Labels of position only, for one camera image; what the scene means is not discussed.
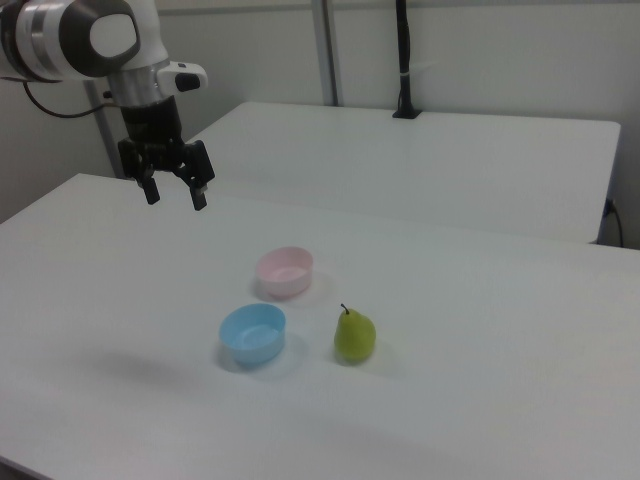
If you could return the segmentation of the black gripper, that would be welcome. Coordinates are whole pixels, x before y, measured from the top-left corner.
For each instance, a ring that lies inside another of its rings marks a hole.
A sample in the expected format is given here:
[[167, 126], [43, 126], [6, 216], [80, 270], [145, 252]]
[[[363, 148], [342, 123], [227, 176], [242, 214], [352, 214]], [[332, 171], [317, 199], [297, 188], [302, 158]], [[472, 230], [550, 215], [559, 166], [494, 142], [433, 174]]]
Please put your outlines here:
[[205, 192], [215, 173], [202, 141], [184, 144], [175, 98], [122, 108], [121, 114], [128, 134], [118, 143], [123, 173], [136, 181], [147, 203], [153, 205], [160, 200], [154, 169], [173, 169], [174, 175], [189, 187], [194, 209], [204, 209]]

